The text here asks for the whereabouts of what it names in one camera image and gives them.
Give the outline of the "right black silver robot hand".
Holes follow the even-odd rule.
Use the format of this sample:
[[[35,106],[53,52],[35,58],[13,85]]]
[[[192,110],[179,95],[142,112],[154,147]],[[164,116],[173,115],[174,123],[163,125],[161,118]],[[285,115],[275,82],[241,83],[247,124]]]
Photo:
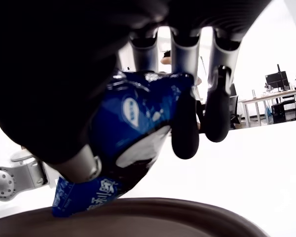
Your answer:
[[[211,26],[226,48],[266,0],[0,0],[0,127],[72,182],[98,173],[86,130],[130,36],[178,45]]]

